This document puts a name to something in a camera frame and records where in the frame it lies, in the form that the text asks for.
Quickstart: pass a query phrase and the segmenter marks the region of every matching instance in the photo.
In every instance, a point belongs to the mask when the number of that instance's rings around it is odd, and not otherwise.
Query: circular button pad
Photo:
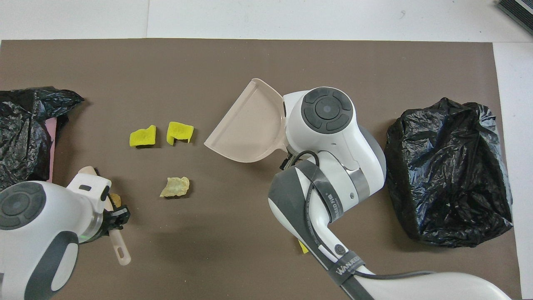
[[[46,194],[38,183],[15,184],[0,192],[0,230],[21,228],[43,210]]]
[[[301,112],[309,128],[324,134],[343,130],[353,117],[350,99],[334,88],[311,90],[303,98]]]

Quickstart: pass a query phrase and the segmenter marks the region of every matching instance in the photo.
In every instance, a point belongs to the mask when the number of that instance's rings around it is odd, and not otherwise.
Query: black plastic bag
[[[45,121],[66,113],[83,98],[54,87],[0,91],[0,191],[26,180],[48,180],[52,141]]]
[[[475,247],[513,227],[512,196],[496,118],[447,98],[410,109],[387,131],[386,183],[409,237]]]

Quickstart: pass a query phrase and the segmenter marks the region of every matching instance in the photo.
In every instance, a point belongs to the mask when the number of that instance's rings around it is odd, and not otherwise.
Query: yellow sponge
[[[187,142],[190,142],[194,129],[191,125],[170,122],[167,130],[167,142],[170,145],[174,145],[174,139],[186,139]]]
[[[139,129],[130,134],[130,147],[156,144],[156,127],[151,125],[146,129]]]
[[[300,247],[302,247],[302,252],[304,254],[306,254],[307,252],[309,252],[309,250],[307,250],[307,247],[300,241],[298,240],[298,243],[300,243]]]

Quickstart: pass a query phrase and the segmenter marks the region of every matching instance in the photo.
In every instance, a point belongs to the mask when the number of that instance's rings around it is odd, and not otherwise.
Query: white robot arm
[[[50,299],[70,278],[78,245],[122,228],[104,211],[111,181],[77,174],[67,188],[27,181],[0,192],[0,300]]]
[[[383,187],[385,157],[357,125],[350,98],[316,88],[284,96],[288,166],[276,174],[269,205],[352,299],[509,299],[492,283],[461,273],[375,275],[328,224]],[[306,160],[295,164],[302,156]]]

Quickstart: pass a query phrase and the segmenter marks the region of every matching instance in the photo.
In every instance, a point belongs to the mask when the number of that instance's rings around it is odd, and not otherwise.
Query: dustpan
[[[256,162],[276,149],[286,150],[286,139],[283,97],[254,78],[204,145],[234,161]]]

